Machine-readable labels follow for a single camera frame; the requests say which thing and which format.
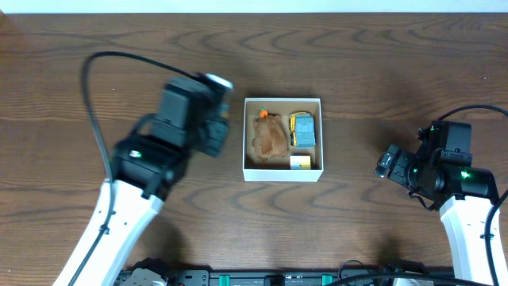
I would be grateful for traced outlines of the brown plush bear toy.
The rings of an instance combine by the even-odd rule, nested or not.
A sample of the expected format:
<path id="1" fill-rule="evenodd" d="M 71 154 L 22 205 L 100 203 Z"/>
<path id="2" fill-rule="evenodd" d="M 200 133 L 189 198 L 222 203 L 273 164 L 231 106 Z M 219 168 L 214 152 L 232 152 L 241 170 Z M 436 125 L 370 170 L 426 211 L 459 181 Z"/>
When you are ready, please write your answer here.
<path id="1" fill-rule="evenodd" d="M 279 114 L 270 114 L 261 108 L 259 118 L 253 123 L 254 138 L 252 147 L 256 157 L 268 160 L 285 157 L 289 153 L 289 143 Z"/>

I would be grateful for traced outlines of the colourful two-by-two puzzle cube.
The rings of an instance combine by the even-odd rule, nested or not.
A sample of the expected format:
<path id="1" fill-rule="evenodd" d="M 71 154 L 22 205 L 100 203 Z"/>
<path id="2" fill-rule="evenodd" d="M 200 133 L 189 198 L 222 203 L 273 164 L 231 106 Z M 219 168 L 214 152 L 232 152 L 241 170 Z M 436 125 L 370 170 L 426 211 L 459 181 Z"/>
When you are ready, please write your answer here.
<path id="1" fill-rule="evenodd" d="M 311 157 L 307 155 L 292 155 L 290 156 L 291 170 L 311 170 Z"/>

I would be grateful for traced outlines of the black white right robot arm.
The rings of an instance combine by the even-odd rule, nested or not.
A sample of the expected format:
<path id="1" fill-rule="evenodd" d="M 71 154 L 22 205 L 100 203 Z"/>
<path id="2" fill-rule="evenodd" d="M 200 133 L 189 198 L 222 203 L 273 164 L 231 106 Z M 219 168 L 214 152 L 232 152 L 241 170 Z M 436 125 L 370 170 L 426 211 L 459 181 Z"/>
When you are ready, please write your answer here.
<path id="1" fill-rule="evenodd" d="M 418 139 L 415 153 L 389 145 L 375 174 L 405 187 L 420 202 L 429 200 L 427 210 L 439 212 L 457 279 L 505 285 L 501 197 L 492 172 L 471 165 L 471 126 L 434 121 L 419 130 Z"/>

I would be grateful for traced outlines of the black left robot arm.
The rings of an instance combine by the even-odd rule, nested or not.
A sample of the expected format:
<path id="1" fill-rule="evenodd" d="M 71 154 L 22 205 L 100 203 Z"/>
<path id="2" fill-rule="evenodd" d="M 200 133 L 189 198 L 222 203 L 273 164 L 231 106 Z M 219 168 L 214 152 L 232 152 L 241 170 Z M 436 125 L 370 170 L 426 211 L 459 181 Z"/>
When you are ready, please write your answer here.
<path id="1" fill-rule="evenodd" d="M 158 111 L 145 115 L 114 146 L 113 178 L 103 182 L 57 285 L 114 283 L 171 187 L 184 177 L 192 153 L 220 153 L 232 92 L 229 81 L 211 74 L 174 77 L 165 84 Z"/>

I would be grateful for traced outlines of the yellow grey toy truck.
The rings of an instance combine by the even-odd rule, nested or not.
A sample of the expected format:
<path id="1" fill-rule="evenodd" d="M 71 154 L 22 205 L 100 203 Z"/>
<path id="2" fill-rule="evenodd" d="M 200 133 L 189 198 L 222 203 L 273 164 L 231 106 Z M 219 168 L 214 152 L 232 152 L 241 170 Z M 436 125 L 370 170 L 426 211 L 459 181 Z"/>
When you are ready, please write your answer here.
<path id="1" fill-rule="evenodd" d="M 316 145 L 314 117 L 309 112 L 295 112 L 289 117 L 290 143 L 297 149 L 310 149 Z"/>

